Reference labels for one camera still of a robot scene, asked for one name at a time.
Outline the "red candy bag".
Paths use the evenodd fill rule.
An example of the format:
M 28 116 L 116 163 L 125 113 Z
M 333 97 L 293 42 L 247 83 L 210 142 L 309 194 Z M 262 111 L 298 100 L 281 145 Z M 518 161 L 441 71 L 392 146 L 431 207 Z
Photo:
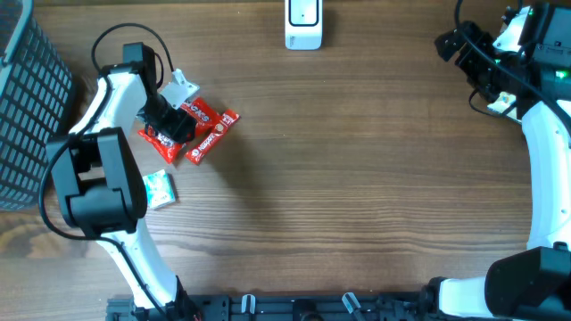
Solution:
M 175 119 L 157 128 L 145 124 L 137 134 L 151 144 L 161 157 L 171 164 L 185 145 L 213 129 L 221 114 L 212 109 L 202 97 L 187 99 L 175 110 Z

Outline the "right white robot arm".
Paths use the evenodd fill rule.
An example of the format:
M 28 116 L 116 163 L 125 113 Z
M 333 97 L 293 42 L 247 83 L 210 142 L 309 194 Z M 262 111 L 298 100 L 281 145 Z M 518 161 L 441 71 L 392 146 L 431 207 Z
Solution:
M 446 319 L 570 317 L 570 9 L 519 4 L 492 37 L 456 18 L 434 42 L 466 74 L 486 114 L 520 125 L 530 157 L 532 221 L 525 250 L 484 276 L 432 282 L 432 312 Z

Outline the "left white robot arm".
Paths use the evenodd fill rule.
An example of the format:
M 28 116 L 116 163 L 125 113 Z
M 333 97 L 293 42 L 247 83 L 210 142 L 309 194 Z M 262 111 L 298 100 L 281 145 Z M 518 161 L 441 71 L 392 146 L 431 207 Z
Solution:
M 102 246 L 128 282 L 129 320 L 197 320 L 200 309 L 148 231 L 145 184 L 127 139 L 136 119 L 176 143 L 194 139 L 197 121 L 182 104 L 197 88 L 173 70 L 160 91 L 156 57 L 142 42 L 126 44 L 122 63 L 99 69 L 84 117 L 68 135 L 46 143 L 46 177 L 54 182 L 64 221 L 81 232 L 77 240 Z

